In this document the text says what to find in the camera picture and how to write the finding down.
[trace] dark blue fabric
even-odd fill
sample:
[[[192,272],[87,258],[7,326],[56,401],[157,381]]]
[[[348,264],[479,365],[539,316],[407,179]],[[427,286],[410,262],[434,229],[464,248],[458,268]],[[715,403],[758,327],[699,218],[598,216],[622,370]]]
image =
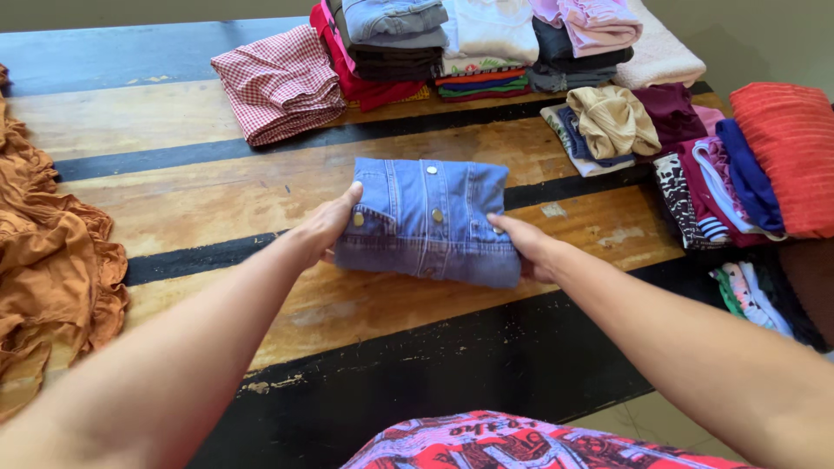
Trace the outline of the dark blue fabric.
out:
[[[771,180],[756,161],[756,156],[747,144],[747,139],[744,138],[736,120],[718,121],[716,135],[724,142],[727,156],[730,157],[732,184],[736,188],[741,205],[750,215],[750,221],[767,231],[783,233],[785,222],[782,221]]]
[[[573,144],[573,148],[575,150],[571,155],[574,158],[593,161],[603,168],[610,168],[615,164],[624,163],[634,159],[634,154],[632,153],[608,159],[595,159],[594,156],[590,154],[588,142],[585,140],[585,137],[579,133],[579,117],[576,116],[573,109],[565,106],[556,112],[559,113],[559,118],[562,119],[563,123],[565,123],[565,130],[567,130],[568,138]]]
[[[496,86],[504,86],[507,83],[514,82],[521,77],[502,78],[501,80],[490,80],[486,82],[477,83],[443,83],[443,88],[449,91],[472,91],[473,89],[486,89]]]
[[[495,164],[357,158],[354,181],[364,192],[336,241],[335,264],[515,288],[518,251],[486,219],[504,212],[509,173]]]

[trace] wooden table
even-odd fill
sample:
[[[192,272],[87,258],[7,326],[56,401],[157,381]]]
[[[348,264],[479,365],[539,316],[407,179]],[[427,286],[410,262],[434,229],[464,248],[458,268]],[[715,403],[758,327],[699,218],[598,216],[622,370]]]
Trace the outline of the wooden table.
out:
[[[539,116],[564,94],[444,104],[433,92],[369,113],[349,109],[321,129],[250,148],[209,59],[305,22],[0,35],[11,112],[55,159],[59,191],[115,220],[111,240],[130,258],[126,329],[340,194],[357,156],[504,164],[512,216],[721,305],[705,269],[668,235],[650,165],[577,174]],[[692,92],[695,103],[722,107],[705,83]],[[53,354],[47,381],[66,367]],[[413,417],[493,409],[562,422],[650,389],[555,286],[490,290],[319,265],[293,289],[192,466],[338,466]]]

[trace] striped fabric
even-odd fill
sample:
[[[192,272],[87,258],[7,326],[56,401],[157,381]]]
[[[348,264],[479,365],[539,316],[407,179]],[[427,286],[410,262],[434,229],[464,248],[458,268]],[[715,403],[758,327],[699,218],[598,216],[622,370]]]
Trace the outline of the striped fabric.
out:
[[[736,121],[770,178],[786,231],[834,236],[834,112],[818,88],[752,83],[730,94]]]
[[[706,217],[699,220],[698,228],[700,228],[704,233],[704,236],[713,243],[728,240],[727,232],[730,231],[730,229],[724,226],[724,224],[722,224],[716,217]]]

